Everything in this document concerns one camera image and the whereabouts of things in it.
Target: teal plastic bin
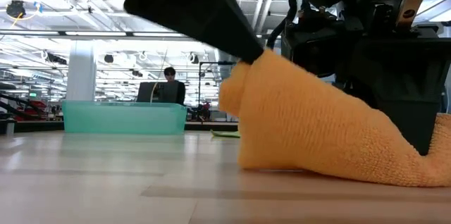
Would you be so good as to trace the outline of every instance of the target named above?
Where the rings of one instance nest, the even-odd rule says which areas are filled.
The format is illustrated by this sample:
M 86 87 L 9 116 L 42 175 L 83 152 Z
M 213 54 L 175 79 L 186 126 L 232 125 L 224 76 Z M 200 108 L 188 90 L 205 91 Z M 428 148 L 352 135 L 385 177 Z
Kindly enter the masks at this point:
M 74 133 L 181 135 L 186 114 L 180 104 L 63 101 L 64 130 Z

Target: dark hair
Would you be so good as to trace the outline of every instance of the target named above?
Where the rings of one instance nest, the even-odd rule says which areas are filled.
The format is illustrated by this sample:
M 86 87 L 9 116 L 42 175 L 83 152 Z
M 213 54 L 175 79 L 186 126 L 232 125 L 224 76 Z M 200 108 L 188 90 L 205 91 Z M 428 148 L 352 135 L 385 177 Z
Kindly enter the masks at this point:
M 175 69 L 172 67 L 164 69 L 164 75 L 175 75 Z

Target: orange towel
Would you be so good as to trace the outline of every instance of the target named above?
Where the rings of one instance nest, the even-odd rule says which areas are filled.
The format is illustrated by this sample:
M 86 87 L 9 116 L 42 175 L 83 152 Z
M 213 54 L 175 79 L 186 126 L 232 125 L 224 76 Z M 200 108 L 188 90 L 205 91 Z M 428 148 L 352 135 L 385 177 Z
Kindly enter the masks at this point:
M 272 51 L 241 63 L 221 86 L 221 110 L 240 117 L 238 163 L 307 169 L 387 185 L 451 185 L 451 117 L 438 115 L 420 156 L 382 112 Z

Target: man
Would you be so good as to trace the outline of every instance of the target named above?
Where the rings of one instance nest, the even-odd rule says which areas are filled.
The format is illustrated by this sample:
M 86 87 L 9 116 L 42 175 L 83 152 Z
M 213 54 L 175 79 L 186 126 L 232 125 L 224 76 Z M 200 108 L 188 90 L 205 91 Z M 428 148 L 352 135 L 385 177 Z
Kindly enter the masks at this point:
M 178 83 L 176 103 L 183 105 L 185 103 L 185 93 L 186 93 L 185 83 L 175 80 L 175 69 L 172 67 L 168 67 L 168 68 L 164 69 L 164 77 L 166 78 L 166 80 L 168 82 L 177 82 Z

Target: white column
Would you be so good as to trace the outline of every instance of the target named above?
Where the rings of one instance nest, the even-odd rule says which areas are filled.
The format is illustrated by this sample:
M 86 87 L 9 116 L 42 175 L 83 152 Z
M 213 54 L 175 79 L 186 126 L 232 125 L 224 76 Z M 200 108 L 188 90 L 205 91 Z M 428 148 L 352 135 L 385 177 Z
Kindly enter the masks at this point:
M 94 101 L 96 70 L 93 42 L 74 40 L 70 49 L 66 100 Z

